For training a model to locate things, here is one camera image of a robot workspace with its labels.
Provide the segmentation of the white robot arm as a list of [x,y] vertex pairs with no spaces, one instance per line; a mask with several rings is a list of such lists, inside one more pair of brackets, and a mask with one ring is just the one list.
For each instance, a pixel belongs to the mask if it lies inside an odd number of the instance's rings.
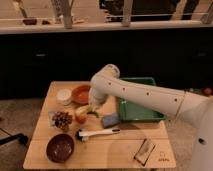
[[189,171],[213,171],[213,99],[184,90],[138,84],[120,79],[107,64],[90,81],[89,103],[102,105],[109,95],[181,119],[197,129]]

